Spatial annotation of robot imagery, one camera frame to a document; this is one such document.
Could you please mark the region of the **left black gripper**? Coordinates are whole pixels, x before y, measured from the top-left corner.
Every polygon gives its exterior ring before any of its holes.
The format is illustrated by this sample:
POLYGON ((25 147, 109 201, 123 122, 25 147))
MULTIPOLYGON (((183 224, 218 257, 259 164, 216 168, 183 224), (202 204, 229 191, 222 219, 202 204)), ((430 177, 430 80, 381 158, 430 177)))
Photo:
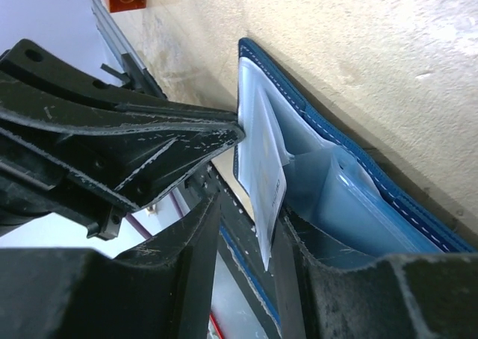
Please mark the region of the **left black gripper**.
POLYGON ((28 39, 1 71, 2 235, 56 213, 112 240, 123 212, 243 139, 231 111, 106 84, 28 39))

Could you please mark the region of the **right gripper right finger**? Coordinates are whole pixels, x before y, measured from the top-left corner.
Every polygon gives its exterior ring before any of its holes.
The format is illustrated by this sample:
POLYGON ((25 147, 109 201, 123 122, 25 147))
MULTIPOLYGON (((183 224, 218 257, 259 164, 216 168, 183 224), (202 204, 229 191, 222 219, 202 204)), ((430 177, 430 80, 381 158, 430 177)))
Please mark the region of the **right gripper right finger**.
POLYGON ((369 260, 281 216, 273 277, 284 338, 475 338, 475 254, 369 260))

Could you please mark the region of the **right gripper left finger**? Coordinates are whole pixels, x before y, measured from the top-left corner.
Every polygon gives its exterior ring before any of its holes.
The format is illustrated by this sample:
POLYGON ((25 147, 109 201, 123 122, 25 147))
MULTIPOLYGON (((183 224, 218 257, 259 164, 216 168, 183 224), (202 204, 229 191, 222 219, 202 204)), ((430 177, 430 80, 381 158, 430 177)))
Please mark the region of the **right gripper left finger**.
POLYGON ((108 258, 92 249, 3 248, 3 338, 205 338, 220 196, 108 258))

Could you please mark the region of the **navy blue card holder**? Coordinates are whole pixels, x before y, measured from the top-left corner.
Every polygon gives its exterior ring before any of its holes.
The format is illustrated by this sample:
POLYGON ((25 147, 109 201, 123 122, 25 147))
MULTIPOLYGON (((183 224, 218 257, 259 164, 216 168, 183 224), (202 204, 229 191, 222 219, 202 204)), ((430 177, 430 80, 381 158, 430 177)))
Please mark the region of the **navy blue card holder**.
MULTIPOLYGON (((238 122, 246 135, 259 88, 270 100, 289 157, 281 207, 291 207, 314 228, 369 258, 473 252, 315 110, 268 55, 244 37, 238 43, 238 122)), ((249 195, 248 144, 245 136, 236 146, 233 173, 249 195)))

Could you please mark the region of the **white card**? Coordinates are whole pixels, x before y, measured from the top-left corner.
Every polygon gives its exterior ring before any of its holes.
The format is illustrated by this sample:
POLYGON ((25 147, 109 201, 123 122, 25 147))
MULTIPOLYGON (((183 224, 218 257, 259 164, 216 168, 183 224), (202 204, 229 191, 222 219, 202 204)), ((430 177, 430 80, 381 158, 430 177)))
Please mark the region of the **white card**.
POLYGON ((283 166, 289 163, 284 139, 265 90, 255 91, 253 114, 246 138, 256 233, 264 268, 272 255, 273 231, 287 189, 283 166))

